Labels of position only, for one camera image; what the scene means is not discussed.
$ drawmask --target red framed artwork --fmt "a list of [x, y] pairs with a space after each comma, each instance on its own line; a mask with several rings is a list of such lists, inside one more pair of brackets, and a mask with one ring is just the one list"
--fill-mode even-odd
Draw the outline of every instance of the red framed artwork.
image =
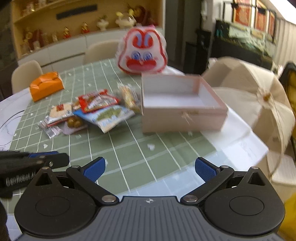
[[[257, 7], [266, 9], [265, 5], [262, 2], [260, 2], [259, 0], [257, 0]], [[263, 13], [260, 13], [258, 9], [256, 9], [255, 29], [265, 32], [266, 15], [267, 15], [267, 12], [265, 12], [265, 14], [263, 14]]]
[[[234, 0], [234, 2], [238, 4], [251, 4], [251, 0]], [[240, 23], [244, 26], [250, 26], [251, 14], [251, 7], [239, 5], [238, 8], [233, 9], [233, 22]]]
[[272, 12], [269, 13], [268, 33], [274, 36], [275, 16]]

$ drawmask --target open box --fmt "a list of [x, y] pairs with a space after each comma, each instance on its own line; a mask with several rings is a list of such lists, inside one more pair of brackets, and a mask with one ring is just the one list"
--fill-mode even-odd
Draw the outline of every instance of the open box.
[[228, 108], [199, 75], [142, 75], [142, 130], [220, 130]]

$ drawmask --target cartoon character bag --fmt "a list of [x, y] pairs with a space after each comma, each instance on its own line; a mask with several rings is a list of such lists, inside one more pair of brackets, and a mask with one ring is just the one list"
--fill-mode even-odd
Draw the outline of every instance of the cartoon character bag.
[[164, 36], [154, 26], [130, 29], [118, 45], [118, 67], [128, 74], [158, 73], [168, 63]]

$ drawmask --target cartoon blue eye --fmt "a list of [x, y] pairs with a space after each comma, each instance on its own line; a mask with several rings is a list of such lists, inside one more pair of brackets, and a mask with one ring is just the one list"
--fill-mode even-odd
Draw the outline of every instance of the cartoon blue eye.
[[132, 58], [132, 59], [139, 60], [140, 57], [141, 57], [141, 55], [140, 55], [140, 53], [139, 53], [138, 51], [134, 51], [134, 52], [132, 52], [132, 54], [131, 54], [131, 58]]
[[150, 52], [145, 52], [144, 53], [144, 60], [152, 60], [153, 59], [153, 56]]

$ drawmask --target cartoon face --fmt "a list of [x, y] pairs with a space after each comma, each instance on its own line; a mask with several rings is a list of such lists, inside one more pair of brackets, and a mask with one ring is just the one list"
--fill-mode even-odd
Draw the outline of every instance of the cartoon face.
[[130, 30], [118, 66], [127, 73], [160, 72], [167, 64], [161, 38], [153, 28]]

